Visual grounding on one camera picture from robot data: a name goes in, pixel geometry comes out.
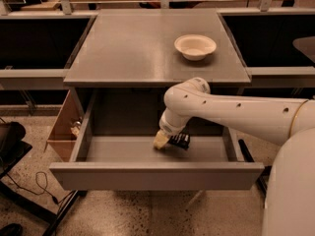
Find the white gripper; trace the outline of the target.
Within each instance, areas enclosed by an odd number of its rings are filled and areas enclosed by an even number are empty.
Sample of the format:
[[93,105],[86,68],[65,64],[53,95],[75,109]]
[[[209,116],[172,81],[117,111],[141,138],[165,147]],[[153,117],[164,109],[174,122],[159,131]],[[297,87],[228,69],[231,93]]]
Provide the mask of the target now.
[[165,120],[159,121],[160,130],[157,132],[154,139],[154,148],[162,149],[168,143],[170,137],[175,136],[179,133],[178,127],[173,123]]

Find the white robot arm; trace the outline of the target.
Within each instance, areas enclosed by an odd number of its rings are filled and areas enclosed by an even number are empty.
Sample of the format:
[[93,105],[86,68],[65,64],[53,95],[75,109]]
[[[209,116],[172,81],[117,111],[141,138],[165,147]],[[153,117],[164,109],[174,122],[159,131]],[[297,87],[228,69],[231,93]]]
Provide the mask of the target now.
[[192,117],[279,145],[272,165],[262,236],[315,236],[315,101],[213,95],[194,78],[169,88],[154,147],[163,148]]

